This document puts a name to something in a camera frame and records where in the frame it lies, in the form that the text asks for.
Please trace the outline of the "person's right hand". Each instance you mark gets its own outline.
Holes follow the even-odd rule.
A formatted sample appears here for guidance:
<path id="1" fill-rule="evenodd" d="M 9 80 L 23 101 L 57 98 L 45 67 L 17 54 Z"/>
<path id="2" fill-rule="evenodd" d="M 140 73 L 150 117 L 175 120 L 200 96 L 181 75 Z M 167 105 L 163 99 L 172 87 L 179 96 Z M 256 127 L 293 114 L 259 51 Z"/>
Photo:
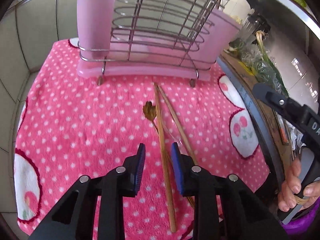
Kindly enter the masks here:
<path id="1" fill-rule="evenodd" d="M 302 190 L 301 181 L 298 178 L 302 171 L 302 165 L 299 157 L 295 157 L 290 167 L 286 171 L 286 180 L 281 185 L 281 191 L 278 194 L 278 207 L 281 211 L 287 212 L 297 205 L 295 194 Z M 315 181 L 305 187 L 303 195 L 307 197 L 307 202 L 300 208 L 304 210 L 312 206 L 319 198 L 319 181 Z"/>

